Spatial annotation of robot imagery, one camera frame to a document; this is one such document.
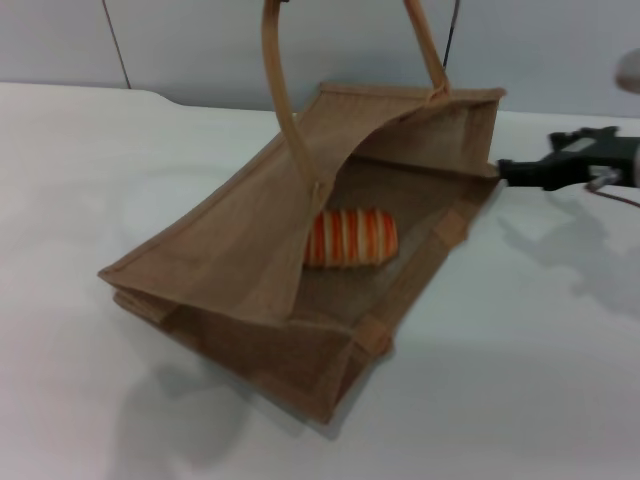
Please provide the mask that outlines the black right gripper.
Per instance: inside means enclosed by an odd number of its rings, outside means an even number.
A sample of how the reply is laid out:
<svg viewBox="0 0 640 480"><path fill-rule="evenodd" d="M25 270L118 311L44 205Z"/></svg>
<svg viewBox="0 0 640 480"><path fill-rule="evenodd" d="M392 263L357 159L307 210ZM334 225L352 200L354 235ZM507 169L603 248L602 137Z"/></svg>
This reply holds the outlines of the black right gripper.
<svg viewBox="0 0 640 480"><path fill-rule="evenodd" d="M587 184L604 174L616 171L614 186L637 187L639 161L638 137L618 137L619 128L584 127L573 132L549 135L552 153L544 158L543 180L537 162L514 162L501 159L497 170L508 186L540 186L555 191L575 184Z"/></svg>

